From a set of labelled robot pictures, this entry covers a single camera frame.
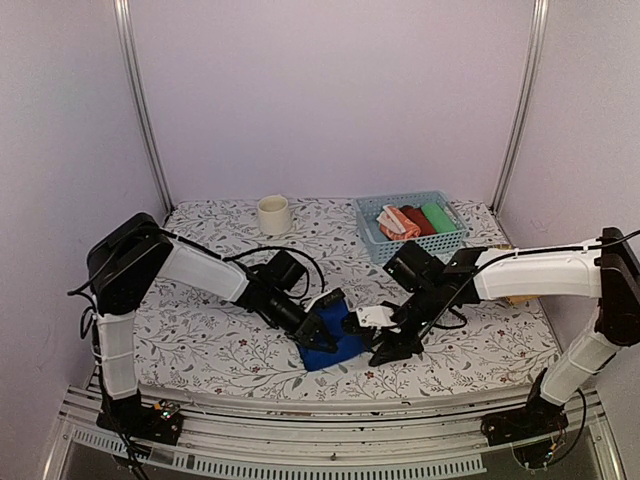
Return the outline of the blue towel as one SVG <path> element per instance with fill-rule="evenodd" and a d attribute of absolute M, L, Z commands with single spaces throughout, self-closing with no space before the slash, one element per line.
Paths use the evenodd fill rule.
<path fill-rule="evenodd" d="M 314 306 L 311 311 L 323 320 L 328 332 L 336 341 L 337 351 L 328 353 L 299 347 L 299 355 L 306 371 L 314 372 L 337 365 L 365 351 L 362 339 L 359 336 L 347 335 L 342 328 L 342 320 L 349 314 L 348 305 L 344 299 L 325 308 Z"/>

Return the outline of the orange bunny pattern towel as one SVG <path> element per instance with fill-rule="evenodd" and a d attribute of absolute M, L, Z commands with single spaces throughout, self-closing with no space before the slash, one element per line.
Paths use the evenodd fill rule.
<path fill-rule="evenodd" d="M 384 205 L 376 221 L 380 231 L 391 241 L 406 241 L 421 236 L 420 227 L 395 206 Z"/>

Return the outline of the light blue plastic basket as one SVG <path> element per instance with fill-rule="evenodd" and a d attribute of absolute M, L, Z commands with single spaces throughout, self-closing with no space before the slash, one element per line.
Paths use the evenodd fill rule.
<path fill-rule="evenodd" d="M 437 204 L 455 226 L 452 232 L 437 233 L 416 238 L 415 241 L 430 254 L 441 254 L 457 250 L 468 235 L 468 227 L 453 204 L 440 191 L 360 197 L 353 201 L 360 239 L 366 246 L 371 261 L 386 263 L 404 244 L 388 239 L 379 229 L 377 217 L 385 205 L 402 207 L 411 205 L 420 209 L 424 204 Z"/>

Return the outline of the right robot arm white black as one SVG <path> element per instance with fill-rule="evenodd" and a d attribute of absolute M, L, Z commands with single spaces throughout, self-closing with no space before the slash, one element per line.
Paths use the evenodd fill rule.
<path fill-rule="evenodd" d="M 608 227 L 595 239 L 537 249 L 473 247 L 448 263 L 407 242 L 385 271 L 409 293 L 399 307 L 360 307 L 359 327 L 378 331 L 372 365 L 409 358 L 445 312 L 507 297 L 576 296 L 597 300 L 587 326 L 567 352 L 540 374 L 531 403 L 517 427 L 537 436 L 552 424 L 556 409 L 624 347 L 639 342 L 639 261 L 627 236 Z"/>

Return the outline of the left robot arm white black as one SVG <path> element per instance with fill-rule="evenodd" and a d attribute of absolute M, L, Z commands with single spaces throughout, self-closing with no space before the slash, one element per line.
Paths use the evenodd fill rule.
<path fill-rule="evenodd" d="M 136 312 L 157 279 L 208 292 L 279 328 L 296 344 L 312 351 L 334 353 L 337 340 L 312 306 L 302 306 L 289 294 L 307 271 L 305 253 L 273 248 L 265 263 L 247 266 L 242 257 L 222 257 L 207 247 L 161 228 L 140 212 L 98 242 L 86 265 L 96 307 L 96 330 L 102 381 L 114 400 L 111 419 L 128 434 L 148 426 L 148 412 L 132 398 L 139 392 L 135 373 L 133 329 Z"/>

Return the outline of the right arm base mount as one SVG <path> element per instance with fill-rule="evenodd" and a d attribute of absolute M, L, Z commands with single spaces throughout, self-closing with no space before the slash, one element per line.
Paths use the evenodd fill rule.
<path fill-rule="evenodd" d="M 560 433 L 568 425 L 563 406 L 536 397 L 522 407 L 483 416 L 480 431 L 490 446 L 496 446 Z"/>

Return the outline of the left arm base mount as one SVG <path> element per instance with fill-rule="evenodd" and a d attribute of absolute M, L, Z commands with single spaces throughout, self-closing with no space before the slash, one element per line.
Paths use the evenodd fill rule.
<path fill-rule="evenodd" d="M 180 409 L 179 404 L 167 400 L 145 406 L 139 393 L 120 400 L 107 396 L 96 425 L 129 438 L 176 446 L 184 422 Z"/>

